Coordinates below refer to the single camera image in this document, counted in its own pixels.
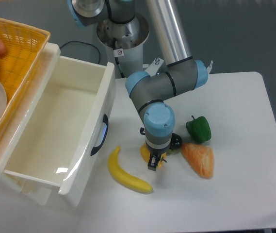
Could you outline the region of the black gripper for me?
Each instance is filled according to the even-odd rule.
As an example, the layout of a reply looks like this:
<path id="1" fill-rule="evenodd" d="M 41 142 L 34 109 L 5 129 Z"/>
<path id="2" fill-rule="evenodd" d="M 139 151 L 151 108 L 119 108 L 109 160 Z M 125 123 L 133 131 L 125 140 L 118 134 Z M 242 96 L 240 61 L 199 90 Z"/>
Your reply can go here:
<path id="1" fill-rule="evenodd" d="M 166 153 L 170 149 L 171 142 L 165 142 L 163 144 L 154 144 L 152 142 L 146 142 L 146 148 L 149 151 L 149 161 L 147 168 L 152 171 L 157 171 L 158 161 L 156 157 Z"/>

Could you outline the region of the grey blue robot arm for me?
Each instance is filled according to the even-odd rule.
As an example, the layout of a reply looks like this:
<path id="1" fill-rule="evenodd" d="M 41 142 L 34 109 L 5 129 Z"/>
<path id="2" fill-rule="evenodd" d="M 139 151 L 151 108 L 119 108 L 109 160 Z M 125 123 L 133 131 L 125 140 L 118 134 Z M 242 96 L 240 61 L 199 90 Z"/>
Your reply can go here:
<path id="1" fill-rule="evenodd" d="M 146 19 L 134 0 L 70 0 L 68 7 L 80 26 L 97 25 L 97 37 L 111 51 L 111 62 L 126 78 L 126 89 L 144 125 L 149 150 L 148 168 L 156 170 L 161 155 L 174 147 L 174 112 L 165 100 L 194 90 L 208 80 L 203 62 L 192 57 L 177 8 L 172 0 L 149 0 L 166 70 L 151 64 L 143 69 L 136 53 L 149 36 Z"/>

